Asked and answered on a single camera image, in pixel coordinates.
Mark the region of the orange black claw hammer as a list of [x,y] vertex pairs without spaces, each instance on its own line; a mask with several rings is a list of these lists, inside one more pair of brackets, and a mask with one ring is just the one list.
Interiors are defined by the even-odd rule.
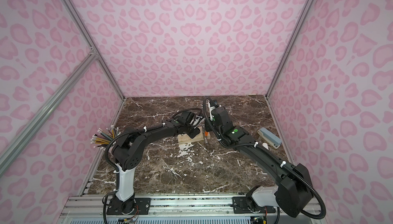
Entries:
[[202,126],[203,138],[206,145],[208,145],[209,132],[206,131],[205,126]]

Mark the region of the light wooden block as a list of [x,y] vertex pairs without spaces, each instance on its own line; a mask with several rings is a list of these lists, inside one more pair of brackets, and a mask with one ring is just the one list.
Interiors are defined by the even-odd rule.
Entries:
[[193,138],[191,138],[188,134],[178,135],[178,143],[180,145],[184,145],[184,144],[190,144],[193,142],[205,141],[204,128],[202,126],[200,126],[200,127],[198,127],[198,129],[200,130],[199,134]]

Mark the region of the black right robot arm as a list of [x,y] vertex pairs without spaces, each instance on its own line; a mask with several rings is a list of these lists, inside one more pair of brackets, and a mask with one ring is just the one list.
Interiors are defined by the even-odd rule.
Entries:
[[314,189],[307,168],[293,165],[260,145],[248,131],[235,126],[225,107],[209,97],[203,99],[203,114],[209,132],[213,132],[220,144],[255,161],[275,182],[275,192],[261,186],[252,188],[246,195],[252,212],[262,207],[276,207],[286,215],[296,218],[303,214],[311,219],[324,219],[326,206]]

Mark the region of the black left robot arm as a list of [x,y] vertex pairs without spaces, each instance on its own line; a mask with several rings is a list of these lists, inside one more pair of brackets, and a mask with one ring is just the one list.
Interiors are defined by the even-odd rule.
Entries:
[[113,167],[116,174],[116,188],[113,193],[116,199],[122,203],[134,199],[135,169],[149,144],[184,134],[194,138],[200,133],[198,125],[202,119],[200,108],[189,108],[175,113],[159,125],[131,129],[117,135],[104,151],[105,161]]

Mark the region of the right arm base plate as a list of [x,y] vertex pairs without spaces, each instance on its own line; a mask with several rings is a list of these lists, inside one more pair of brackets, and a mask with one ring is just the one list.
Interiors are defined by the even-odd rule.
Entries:
[[235,196],[232,198],[232,204],[235,214],[270,214],[276,213],[276,209],[271,206],[259,207],[253,204],[245,195]]

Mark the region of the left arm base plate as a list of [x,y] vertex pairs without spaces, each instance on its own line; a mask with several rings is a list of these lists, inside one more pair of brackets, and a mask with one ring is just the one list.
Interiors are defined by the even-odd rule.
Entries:
[[150,198],[130,198],[126,201],[121,201],[117,197],[114,197],[109,201],[106,214],[134,215],[138,212],[139,215],[148,215],[150,203]]

